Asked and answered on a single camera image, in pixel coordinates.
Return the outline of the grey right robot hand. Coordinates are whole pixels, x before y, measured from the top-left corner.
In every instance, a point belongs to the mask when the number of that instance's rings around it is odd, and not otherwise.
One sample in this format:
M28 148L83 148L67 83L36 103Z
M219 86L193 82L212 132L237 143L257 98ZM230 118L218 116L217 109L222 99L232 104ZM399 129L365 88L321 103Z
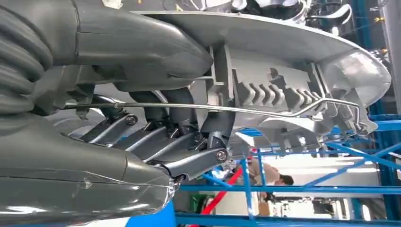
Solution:
M193 31L100 0L0 3L0 224L153 214L227 159L188 86Z

